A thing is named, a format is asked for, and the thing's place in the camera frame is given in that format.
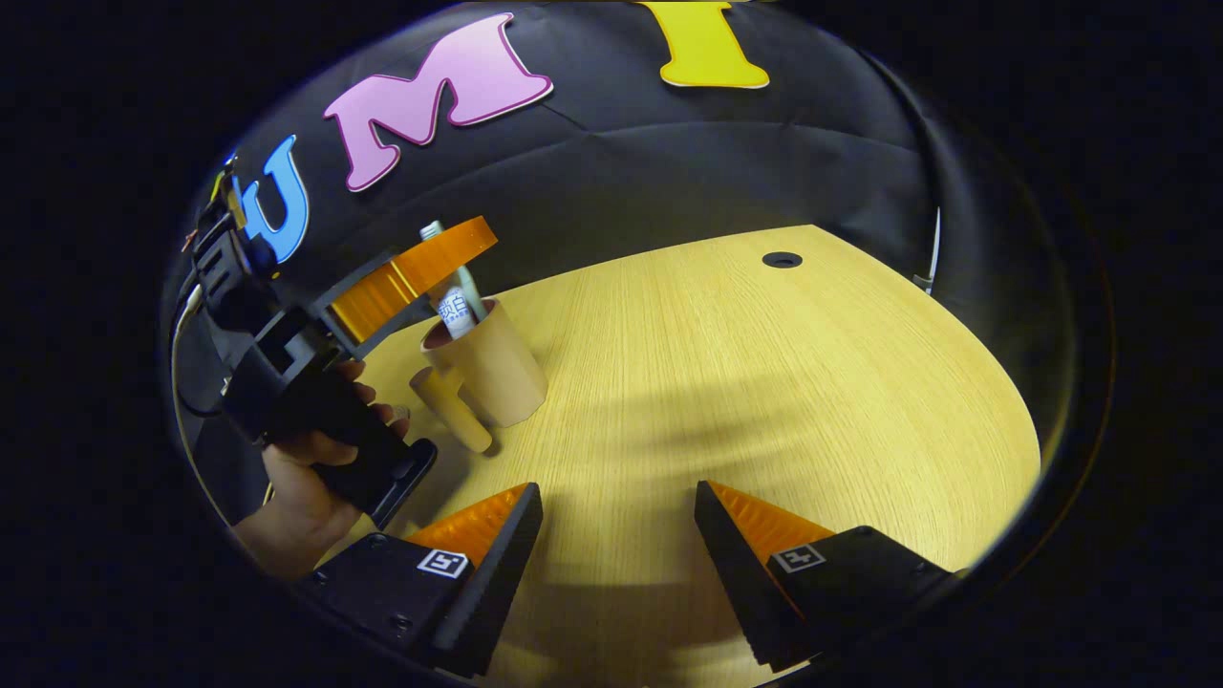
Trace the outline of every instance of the hand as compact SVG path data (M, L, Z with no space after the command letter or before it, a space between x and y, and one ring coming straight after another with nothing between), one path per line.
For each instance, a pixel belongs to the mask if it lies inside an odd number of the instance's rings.
M352 381L362 402L371 404L374 401L374 390L356 382L366 370L364 363L349 362L335 370ZM386 404L373 404L373 409L383 423L389 423L394 415ZM401 419L390 428L402 439L408 425L408 419ZM309 468L316 463L345 466L356 458L356 447L336 442L317 430L264 450L263 467L275 494L258 512L234 527L234 533L268 573L285 579L308 574L357 523L361 512L333 492Z

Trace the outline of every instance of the finger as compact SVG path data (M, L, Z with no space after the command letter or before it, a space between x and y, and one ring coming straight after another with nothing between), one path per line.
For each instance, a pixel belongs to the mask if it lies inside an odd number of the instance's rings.
M344 362L342 364L335 364L335 373L340 374L344 380L352 382L361 378L361 374L366 373L366 363Z
M303 467L316 463L340 467L351 464L357 458L356 447L336 442L318 430L278 442L269 451L274 458Z
M375 392L374 389L369 387L368 385L361 385L360 382L353 382L352 387L357 391L357 397L361 398L362 404L368 404L373 402L375 397L378 397L378 392Z
M390 424L390 430L391 430L391 433L395 434L395 437L399 437L400 440L402 440L407 435L407 429L411 425L412 425L412 419L404 418L404 419L399 419L395 423Z
M390 408L390 404L374 404L371 408L378 414L378 420L383 423L390 423L395 418L395 412Z

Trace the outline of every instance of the letter m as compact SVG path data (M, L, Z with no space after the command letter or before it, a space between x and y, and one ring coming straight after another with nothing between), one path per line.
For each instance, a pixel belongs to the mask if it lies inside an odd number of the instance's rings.
M446 119L455 126L495 117L552 92L552 79L528 72L505 38L511 18L504 12L456 29L429 50L416 78L374 75L328 105L323 119L335 117L352 165L350 191L367 188L399 161L399 147L379 141L374 123L417 145L433 141L446 83L455 97Z

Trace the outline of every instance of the black handle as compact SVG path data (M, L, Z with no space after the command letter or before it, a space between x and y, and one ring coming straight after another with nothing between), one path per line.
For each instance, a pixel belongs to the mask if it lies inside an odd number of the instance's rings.
M385 528L407 495L433 467L438 448L428 440L411 446L395 436L357 397L352 384L329 370L302 371L285 391L268 433L270 441L312 429L357 448L344 467L316 464L323 483Z

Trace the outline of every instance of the wood grain surface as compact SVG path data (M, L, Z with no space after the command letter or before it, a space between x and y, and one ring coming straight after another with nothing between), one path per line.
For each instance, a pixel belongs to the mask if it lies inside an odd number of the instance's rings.
M772 251L804 262L766 265ZM1002 534L1040 472L1024 402L982 343L811 225L671 246L499 297L549 391L528 420L493 429L494 456L464 450L408 389L434 320L389 336L362 378L412 411L408 441L440 448L388 533L523 481L542 489L544 527L486 686L770 678L692 521L698 480L835 532L870 524L955 571ZM363 519L346 543L369 529Z

